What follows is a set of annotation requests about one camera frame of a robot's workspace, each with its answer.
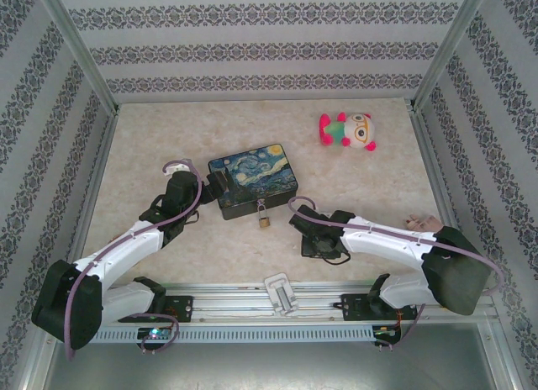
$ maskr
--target padlock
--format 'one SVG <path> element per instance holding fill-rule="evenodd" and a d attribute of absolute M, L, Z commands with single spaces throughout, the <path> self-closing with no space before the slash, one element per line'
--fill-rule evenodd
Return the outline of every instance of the padlock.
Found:
<path fill-rule="evenodd" d="M 266 228 L 268 226 L 271 226 L 271 222 L 269 221 L 268 217 L 260 218 L 259 222 L 260 222 L 260 227 L 261 228 Z"/>
<path fill-rule="evenodd" d="M 271 226 L 271 222 L 269 221 L 269 216 L 267 215 L 267 209 L 263 199 L 258 199 L 258 222 L 260 223 L 261 228 Z"/>

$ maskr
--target toy eye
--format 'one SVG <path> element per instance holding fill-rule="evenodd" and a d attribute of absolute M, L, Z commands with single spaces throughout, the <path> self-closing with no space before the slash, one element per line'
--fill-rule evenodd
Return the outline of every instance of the toy eye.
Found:
<path fill-rule="evenodd" d="M 366 142 L 367 141 L 367 136 L 368 136 L 368 131 L 365 127 L 359 127 L 355 130 L 355 137 L 360 141 L 360 142 Z"/>

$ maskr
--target metal floor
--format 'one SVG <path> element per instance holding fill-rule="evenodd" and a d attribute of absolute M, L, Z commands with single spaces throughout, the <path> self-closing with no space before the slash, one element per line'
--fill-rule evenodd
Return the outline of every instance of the metal floor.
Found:
<path fill-rule="evenodd" d="M 394 352 L 369 343 L 88 345 L 55 349 L 50 390 L 495 389 L 475 324 L 423 324 Z"/>

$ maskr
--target wire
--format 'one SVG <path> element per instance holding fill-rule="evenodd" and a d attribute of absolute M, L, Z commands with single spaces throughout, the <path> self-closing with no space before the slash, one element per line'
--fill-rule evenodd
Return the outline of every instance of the wire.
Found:
<path fill-rule="evenodd" d="M 141 235 L 148 230 L 152 230 L 155 228 L 158 228 L 160 226 L 163 226 L 165 224 L 171 224 L 172 222 L 175 222 L 181 218 L 183 218 L 185 215 L 189 214 L 194 208 L 196 208 L 198 201 L 200 200 L 200 197 L 202 196 L 202 178 L 200 177 L 200 174 L 198 173 L 198 170 L 194 167 L 192 162 L 190 160 L 181 160 L 181 161 L 169 161 L 162 167 L 162 171 L 166 172 L 166 168 L 168 166 L 172 165 L 185 165 L 189 168 L 189 170 L 194 173 L 196 176 L 197 182 L 198 182 L 198 192 L 196 193 L 196 197 L 194 198 L 193 203 L 190 207 L 185 209 L 183 212 L 181 212 L 179 215 L 174 216 L 173 218 L 163 220 L 157 224 L 152 224 L 150 226 L 146 226 L 143 229 L 139 229 L 135 231 L 132 235 L 126 235 L 125 237 L 119 239 L 118 241 L 114 241 L 107 247 L 105 247 L 98 256 L 93 259 L 92 262 L 90 262 L 86 268 L 79 274 L 79 276 L 76 278 L 75 283 L 73 283 L 73 286 L 71 288 L 71 291 L 69 292 L 69 296 L 67 298 L 67 305 L 66 305 L 66 313 L 64 317 L 64 344 L 66 348 L 66 358 L 68 361 L 72 361 L 73 357 L 75 356 L 75 351 L 71 348 L 71 311 L 73 308 L 73 299 L 75 298 L 76 290 L 78 287 L 80 287 L 82 279 L 94 268 L 97 266 L 100 260 L 102 260 L 103 257 L 105 257 L 110 251 L 118 247 L 119 245 L 122 245 L 128 240 L 134 239 L 136 236 Z"/>
<path fill-rule="evenodd" d="M 346 262 L 348 262 L 349 260 L 351 260 L 351 256 L 349 254 L 346 254 L 347 258 L 343 261 L 340 261 L 340 262 L 331 262 L 329 260 L 327 260 L 325 257 L 321 257 L 321 259 L 323 261 L 325 261 L 327 264 L 331 264 L 332 266 L 341 266 L 342 264 L 345 264 Z"/>
<path fill-rule="evenodd" d="M 414 330 L 414 328 L 417 326 L 417 323 L 419 322 L 420 320 L 420 316 L 422 315 L 422 312 L 424 312 L 424 309 L 425 309 L 426 305 L 425 304 L 422 304 L 420 306 L 420 309 L 419 309 L 419 312 L 417 313 L 417 315 L 415 316 L 414 320 L 413 320 L 413 323 L 411 324 L 411 326 L 409 327 L 409 329 L 405 332 L 405 334 L 402 336 L 402 338 L 400 338 L 400 341 L 398 341 L 396 344 L 391 344 L 390 342 L 388 341 L 385 341 L 385 340 L 380 340 L 380 339 L 376 339 L 376 342 L 379 342 L 381 344 L 384 344 L 386 346 L 388 346 L 388 348 L 390 349 L 390 351 L 392 351 L 394 348 L 398 347 L 398 346 L 401 346 L 402 345 L 402 342 L 409 337 L 409 334 L 411 334 L 411 331 Z M 401 318 L 398 316 L 398 325 L 399 325 L 399 322 L 401 321 Z"/>
<path fill-rule="evenodd" d="M 436 242 L 436 241 L 433 241 L 433 240 L 421 239 L 420 237 L 415 237 L 413 235 L 405 235 L 405 234 L 401 234 L 401 233 L 392 232 L 392 230 L 378 228 L 378 227 L 375 227 L 375 226 L 368 226 L 366 224 L 340 224 L 338 222 L 331 222 L 331 221 L 325 221 L 325 220 L 310 218 L 309 216 L 307 216 L 307 215 L 305 215 L 303 213 L 300 213 L 297 209 L 295 209 L 292 206 L 292 204 L 295 201 L 298 201 L 299 199 L 303 199 L 305 201 L 310 202 L 312 204 L 313 209 L 314 210 L 316 209 L 315 202 L 313 200 L 311 200 L 310 198 L 304 197 L 304 196 L 297 196 L 297 197 L 290 198 L 290 200 L 287 202 L 287 207 L 294 214 L 299 216 L 299 218 L 303 218 L 304 220 L 308 220 L 309 222 L 312 222 L 313 224 L 322 224 L 324 226 L 334 226 L 336 228 L 348 228 L 348 229 L 356 229 L 356 230 L 366 230 L 366 231 L 369 231 L 369 232 L 380 233 L 382 235 L 392 236 L 392 237 L 395 237 L 397 239 L 408 240 L 408 241 L 411 241 L 411 242 L 414 242 L 414 243 L 419 243 L 419 245 L 420 244 L 431 245 L 431 246 L 434 246 L 434 247 L 438 247 L 440 249 L 444 249 L 444 250 L 448 250 L 448 251 L 454 251 L 456 253 L 462 254 L 462 255 L 467 256 L 467 257 L 471 257 L 474 260 L 482 262 L 483 264 L 489 266 L 492 270 L 494 270 L 495 273 L 498 276 L 497 284 L 494 287 L 482 292 L 482 295 L 491 295 L 492 293 L 499 290 L 504 284 L 504 274 L 501 271 L 501 269 L 497 266 L 497 264 L 495 264 L 495 263 L 491 262 L 490 260 L 488 260 L 487 258 L 482 257 L 482 256 L 480 256 L 478 254 L 475 254 L 475 253 L 473 253 L 471 251 L 460 249 L 459 247 L 455 247 L 453 245 L 445 245 L 444 243 L 439 243 L 439 242 Z"/>
<path fill-rule="evenodd" d="M 164 351 L 176 340 L 177 336 L 179 335 L 179 322 L 174 316 L 171 316 L 169 314 L 137 313 L 137 314 L 132 314 L 131 317 L 160 317 L 162 319 L 169 319 L 172 325 L 176 326 L 176 331 L 174 331 L 174 335 L 168 340 L 168 342 L 166 342 L 163 346 L 157 348 L 156 350 L 150 350 L 151 354 L 156 354 L 157 352 Z M 140 348 L 142 349 L 143 354 L 145 354 L 145 352 L 147 351 L 147 349 L 144 347 L 144 344 L 149 339 L 150 339 L 149 335 L 147 335 L 146 337 L 142 339 Z"/>

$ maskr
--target starry night painting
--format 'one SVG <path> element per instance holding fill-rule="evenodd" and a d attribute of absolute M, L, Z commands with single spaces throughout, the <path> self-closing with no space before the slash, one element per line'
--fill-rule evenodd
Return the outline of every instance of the starry night painting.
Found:
<path fill-rule="evenodd" d="M 298 188 L 281 145 L 215 159 L 209 162 L 209 170 L 223 172 L 228 180 L 229 189 L 219 198 L 221 208 L 250 203 Z"/>

